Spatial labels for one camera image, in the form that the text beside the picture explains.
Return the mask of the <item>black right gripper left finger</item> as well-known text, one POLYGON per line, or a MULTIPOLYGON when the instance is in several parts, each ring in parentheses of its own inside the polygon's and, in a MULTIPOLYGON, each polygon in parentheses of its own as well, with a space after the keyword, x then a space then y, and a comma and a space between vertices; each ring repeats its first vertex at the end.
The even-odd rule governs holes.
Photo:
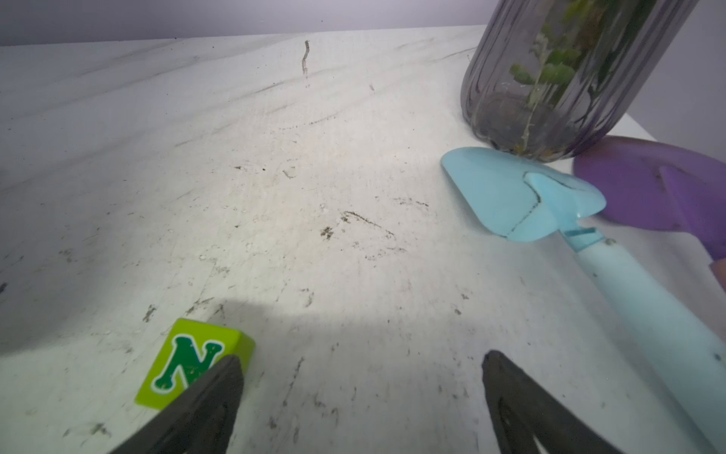
POLYGON ((244 384, 240 360, 235 356, 222 358, 113 451, 225 454, 244 384))

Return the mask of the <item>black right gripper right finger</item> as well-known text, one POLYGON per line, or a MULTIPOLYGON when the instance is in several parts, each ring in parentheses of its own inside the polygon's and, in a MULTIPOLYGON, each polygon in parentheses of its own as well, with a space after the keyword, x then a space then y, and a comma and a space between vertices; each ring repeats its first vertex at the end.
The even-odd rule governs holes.
POLYGON ((481 365, 485 397, 502 453, 618 453, 502 352, 481 365))

